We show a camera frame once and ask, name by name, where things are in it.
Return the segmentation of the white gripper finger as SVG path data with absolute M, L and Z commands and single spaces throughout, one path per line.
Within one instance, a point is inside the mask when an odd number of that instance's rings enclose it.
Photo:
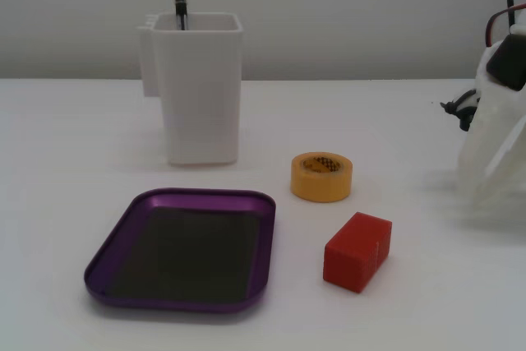
M 459 153 L 459 194 L 475 203 L 485 170 L 519 120 L 501 118 L 490 108 L 479 108 Z
M 477 224 L 494 229 L 525 226 L 525 120 L 520 119 L 485 170 L 475 200 Z

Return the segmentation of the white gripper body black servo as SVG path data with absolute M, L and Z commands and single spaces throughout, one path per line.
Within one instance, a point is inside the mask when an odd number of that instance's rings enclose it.
M 493 40 L 496 20 L 516 13 L 514 23 L 501 41 Z M 482 92 L 480 105 L 487 105 L 501 118 L 525 116 L 525 10 L 505 9 L 495 13 L 485 29 L 486 49 L 478 66 L 476 82 Z

